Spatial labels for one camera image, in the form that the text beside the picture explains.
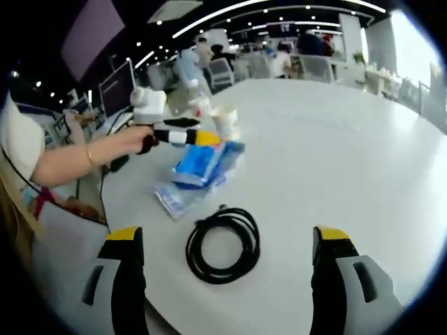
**white bottle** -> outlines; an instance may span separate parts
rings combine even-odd
[[[188,81],[188,104],[195,117],[210,115],[212,111],[211,100],[199,89],[197,79]]]

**hand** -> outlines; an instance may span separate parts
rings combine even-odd
[[[129,153],[138,154],[143,149],[143,141],[145,146],[151,145],[155,147],[158,141],[153,137],[154,130],[150,126],[132,126],[126,128],[116,134],[119,136],[121,145],[126,147]]]

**ceiling light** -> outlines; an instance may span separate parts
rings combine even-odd
[[[341,24],[340,23],[332,23],[332,22],[317,22],[317,21],[297,21],[295,22],[295,24],[303,24],[303,25],[315,25],[318,24],[320,26],[329,26],[329,27],[337,27],[340,28]]]
[[[179,37],[180,35],[186,33],[188,30],[198,26],[199,24],[202,24],[203,22],[211,20],[213,17],[222,15],[224,13],[230,12],[232,10],[235,10],[235,9],[238,9],[238,8],[241,8],[241,7],[245,7],[245,6],[248,6],[248,5],[252,5],[254,3],[260,3],[260,2],[264,2],[264,1],[268,1],[268,0],[248,0],[248,1],[241,2],[241,3],[237,3],[235,5],[232,5],[232,6],[229,6],[229,7],[226,7],[226,8],[222,8],[221,10],[218,10],[217,12],[211,13],[211,14],[205,16],[205,17],[202,17],[201,19],[195,21],[194,23],[191,23],[189,26],[184,27],[182,30],[180,30],[177,33],[175,33],[173,35],[173,38]]]
[[[148,60],[149,58],[151,58],[154,55],[155,51],[151,51],[149,54],[147,54],[146,56],[144,56],[144,58],[142,60],[140,60],[137,65],[135,65],[134,69],[137,69],[141,66],[141,64],[143,64],[146,60]]]
[[[261,25],[259,25],[259,26],[254,26],[254,27],[252,27],[251,29],[252,29],[252,30],[257,30],[257,29],[264,29],[264,28],[267,28],[267,25],[266,25],[266,24],[261,24]]]
[[[322,34],[332,34],[332,35],[341,35],[341,31],[334,31],[334,30],[323,30],[323,29],[314,29],[316,33],[322,33]]]
[[[384,8],[378,7],[378,6],[373,5],[373,4],[371,4],[369,2],[366,2],[366,1],[361,1],[361,0],[342,0],[342,1],[356,3],[356,4],[361,5],[361,6],[365,6],[365,7],[369,7],[369,8],[375,9],[375,10],[381,12],[381,13],[386,13],[386,10]]]

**white table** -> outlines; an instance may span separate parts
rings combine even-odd
[[[173,222],[151,185],[180,152],[161,145],[107,176],[103,199],[112,230],[143,227],[146,296],[182,335],[308,334],[312,228],[345,231],[410,304],[430,277],[447,233],[447,137],[392,101],[337,85],[247,80],[213,98],[238,107],[247,152],[235,176]],[[258,222],[261,257],[223,286],[199,281],[184,247],[193,222],[220,204]],[[240,252],[215,232],[204,245],[212,265]]]

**bracelet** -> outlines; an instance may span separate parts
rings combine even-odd
[[[91,152],[90,152],[89,146],[86,145],[85,149],[87,150],[87,158],[89,159],[91,166],[96,166],[95,162],[93,161],[93,158],[91,157]]]

